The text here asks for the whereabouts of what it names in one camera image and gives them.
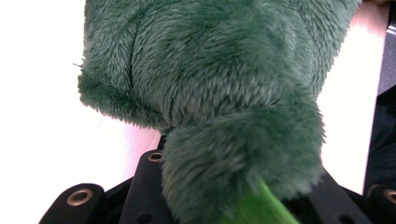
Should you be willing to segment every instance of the green plush toy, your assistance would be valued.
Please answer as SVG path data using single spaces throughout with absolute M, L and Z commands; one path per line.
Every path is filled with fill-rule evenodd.
M 316 99 L 359 0 L 87 0 L 81 101 L 168 134 L 181 224 L 297 223 L 322 173 Z

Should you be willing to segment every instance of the black plastic part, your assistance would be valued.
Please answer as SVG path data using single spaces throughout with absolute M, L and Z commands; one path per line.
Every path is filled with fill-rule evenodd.
M 310 194 L 285 205 L 304 224 L 372 223 L 327 173 Z
M 165 136 L 159 148 L 163 148 L 164 142 Z M 106 193 L 101 187 L 92 184 L 77 185 L 66 190 L 55 200 L 40 224 L 176 224 L 162 196 L 161 156 L 161 150 L 145 153 L 140 158 L 134 178 Z M 90 189 L 92 198 L 80 206 L 68 205 L 67 197 L 79 189 Z M 372 223 L 359 209 L 359 206 L 366 206 L 365 199 L 351 191 L 346 192 L 325 173 L 311 194 L 283 203 L 302 224 Z M 373 206 L 376 206 L 377 197 L 378 194 L 373 191 L 370 199 Z M 389 216 L 389 210 L 386 209 L 373 211 L 380 216 L 384 216 L 380 212 L 387 212 L 386 216 Z
M 140 158 L 120 224 L 173 223 L 162 195 L 161 155 L 160 150 L 152 150 Z
M 67 199 L 79 190 L 90 190 L 92 197 L 80 205 L 69 205 Z M 87 194 L 77 195 L 76 200 L 83 199 Z M 97 224 L 101 223 L 105 214 L 105 194 L 102 187 L 94 184 L 79 184 L 65 190 L 52 204 L 40 220 L 40 224 Z
M 167 135 L 161 135 L 160 142 L 158 143 L 158 150 L 163 150 L 165 143 L 166 143 Z
M 367 213 L 374 223 L 396 223 L 396 190 L 390 186 L 374 186 L 368 195 Z

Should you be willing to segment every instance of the green fabric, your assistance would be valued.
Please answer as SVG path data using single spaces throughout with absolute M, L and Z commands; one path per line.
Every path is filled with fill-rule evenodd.
M 173 129 L 163 195 L 182 224 L 236 216 L 262 181 L 297 197 L 322 172 L 316 98 L 358 3 L 87 0 L 81 101 Z
M 293 215 L 272 195 L 264 183 L 262 183 L 260 194 L 250 192 L 244 195 L 235 210 L 233 216 L 221 217 L 219 224 L 298 224 Z

